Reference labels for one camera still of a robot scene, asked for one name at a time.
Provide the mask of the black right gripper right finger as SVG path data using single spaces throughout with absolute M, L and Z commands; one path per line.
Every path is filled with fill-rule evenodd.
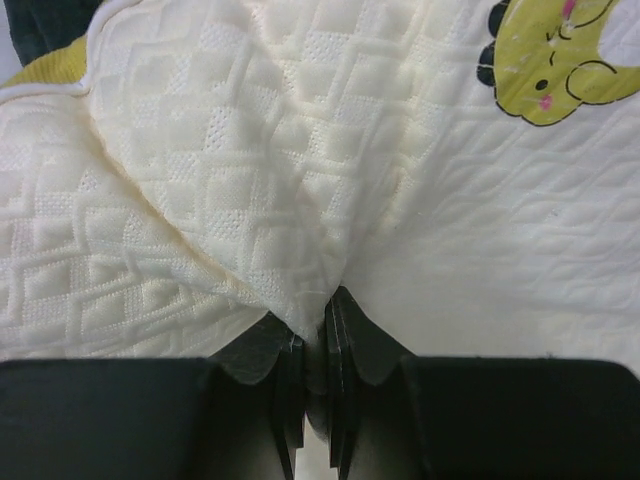
M 342 479 L 635 479 L 639 381 L 609 361 L 418 356 L 345 288 L 325 310 Z

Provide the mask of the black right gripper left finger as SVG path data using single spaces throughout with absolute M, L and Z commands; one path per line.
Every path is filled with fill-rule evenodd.
M 1 365 L 5 479 L 290 479 L 304 347 L 267 315 L 215 355 Z

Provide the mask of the grey zebra pillowcase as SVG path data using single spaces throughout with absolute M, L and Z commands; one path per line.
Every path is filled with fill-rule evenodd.
M 78 83 L 86 73 L 86 32 L 100 0 L 6 1 L 9 34 L 22 69 L 1 87 Z

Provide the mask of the cream quilted pillow yellow trim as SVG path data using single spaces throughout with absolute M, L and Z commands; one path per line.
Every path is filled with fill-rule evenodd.
M 1 355 L 200 356 L 345 287 L 639 365 L 635 1 L 102 1 L 1 87 Z

